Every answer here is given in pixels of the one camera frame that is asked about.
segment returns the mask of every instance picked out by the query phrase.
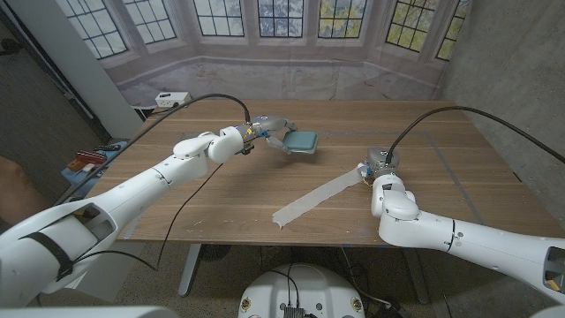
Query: blue sponge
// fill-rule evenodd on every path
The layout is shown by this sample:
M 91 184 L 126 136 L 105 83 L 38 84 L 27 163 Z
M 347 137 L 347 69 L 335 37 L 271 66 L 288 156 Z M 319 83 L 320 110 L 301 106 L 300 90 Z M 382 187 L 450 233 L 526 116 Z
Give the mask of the blue sponge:
M 293 153 L 311 155 L 318 146 L 318 134 L 316 132 L 287 132 L 282 143 Z

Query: window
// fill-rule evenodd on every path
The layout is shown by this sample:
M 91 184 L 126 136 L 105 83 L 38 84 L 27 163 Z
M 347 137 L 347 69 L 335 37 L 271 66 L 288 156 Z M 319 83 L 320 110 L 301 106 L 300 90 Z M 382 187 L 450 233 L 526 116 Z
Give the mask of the window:
M 303 0 L 258 0 L 261 37 L 302 37 Z
M 102 0 L 56 0 L 97 59 L 127 50 Z
M 470 0 L 460 0 L 457 5 L 456 13 L 451 19 L 449 24 L 449 29 L 443 38 L 441 43 L 440 51 L 438 51 L 438 58 L 448 61 L 451 58 L 451 51 L 456 45 L 457 36 L 459 35 L 459 30 L 461 30 L 461 25 L 467 14 L 467 7 L 469 6 Z
M 162 0 L 123 0 L 145 44 L 177 37 Z
M 322 0 L 319 38 L 358 38 L 366 0 Z
M 194 0 L 200 31 L 205 36 L 244 36 L 239 0 Z
M 399 0 L 390 22 L 387 42 L 419 52 L 432 25 L 439 0 Z

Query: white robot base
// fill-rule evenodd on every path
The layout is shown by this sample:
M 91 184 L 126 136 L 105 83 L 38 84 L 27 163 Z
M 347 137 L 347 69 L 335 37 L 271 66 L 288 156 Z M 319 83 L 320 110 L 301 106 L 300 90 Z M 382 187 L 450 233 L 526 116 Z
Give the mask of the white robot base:
M 273 270 L 283 275 L 268 271 L 251 283 L 241 297 L 237 317 L 365 317 L 359 294 L 335 272 L 312 264 L 292 264 L 290 278 L 297 285 L 297 294 L 294 284 L 287 282 L 289 264 Z

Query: power strip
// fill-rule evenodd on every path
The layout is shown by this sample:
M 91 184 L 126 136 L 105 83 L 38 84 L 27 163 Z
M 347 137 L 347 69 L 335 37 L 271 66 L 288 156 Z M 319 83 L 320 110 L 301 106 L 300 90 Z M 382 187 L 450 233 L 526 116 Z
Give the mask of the power strip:
M 175 102 L 182 104 L 183 102 L 188 102 L 190 100 L 191 96 L 188 92 L 163 92 L 159 93 L 157 97 L 155 97 L 157 107 L 160 108 L 171 108 Z

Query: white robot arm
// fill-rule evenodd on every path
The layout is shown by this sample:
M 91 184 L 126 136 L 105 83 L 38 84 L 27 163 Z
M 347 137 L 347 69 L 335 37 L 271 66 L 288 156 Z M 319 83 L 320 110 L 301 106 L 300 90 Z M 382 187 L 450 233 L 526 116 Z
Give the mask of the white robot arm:
M 371 211 L 380 218 L 379 236 L 402 247 L 444 251 L 521 280 L 565 304 L 565 239 L 544 238 L 468 223 L 419 210 L 414 195 L 396 175 L 399 160 L 369 148 L 365 173 L 373 181 Z
M 63 288 L 98 255 L 80 257 L 108 249 L 131 220 L 169 190 L 205 176 L 207 157 L 225 163 L 236 153 L 249 154 L 254 139 L 268 136 L 265 130 L 286 126 L 260 124 L 183 140 L 173 155 L 106 193 L 48 208 L 9 229 L 0 236 L 0 307 L 23 307 L 40 292 Z

